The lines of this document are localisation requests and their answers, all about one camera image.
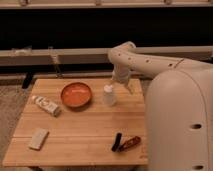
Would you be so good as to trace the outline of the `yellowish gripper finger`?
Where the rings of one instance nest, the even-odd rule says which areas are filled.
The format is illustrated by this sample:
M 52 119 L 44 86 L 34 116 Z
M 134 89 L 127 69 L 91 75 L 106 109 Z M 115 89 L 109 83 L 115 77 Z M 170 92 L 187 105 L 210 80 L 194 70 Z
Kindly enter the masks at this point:
M 134 94 L 134 86 L 132 83 L 128 83 L 127 85 L 125 85 L 125 88 L 129 91 L 130 94 Z
M 110 85 L 113 85 L 113 84 L 115 84 L 115 79 L 114 79 L 114 77 L 111 77 L 110 79 L 109 79 L 109 84 Z

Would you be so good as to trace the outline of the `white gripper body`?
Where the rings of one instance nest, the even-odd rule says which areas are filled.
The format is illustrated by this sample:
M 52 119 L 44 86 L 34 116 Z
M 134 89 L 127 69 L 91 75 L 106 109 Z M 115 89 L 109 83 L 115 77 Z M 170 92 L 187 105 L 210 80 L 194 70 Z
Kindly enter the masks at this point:
M 121 84 L 127 84 L 129 82 L 131 73 L 130 69 L 125 66 L 115 65 L 112 72 L 112 79 Z

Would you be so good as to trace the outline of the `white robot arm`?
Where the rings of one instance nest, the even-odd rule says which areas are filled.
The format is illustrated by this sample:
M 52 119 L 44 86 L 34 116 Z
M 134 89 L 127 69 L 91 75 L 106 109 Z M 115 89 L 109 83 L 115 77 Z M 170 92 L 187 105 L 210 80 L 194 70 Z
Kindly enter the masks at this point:
M 151 79 L 145 98 L 149 171 L 213 171 L 213 64 L 137 54 L 128 41 L 108 51 L 112 80 Z

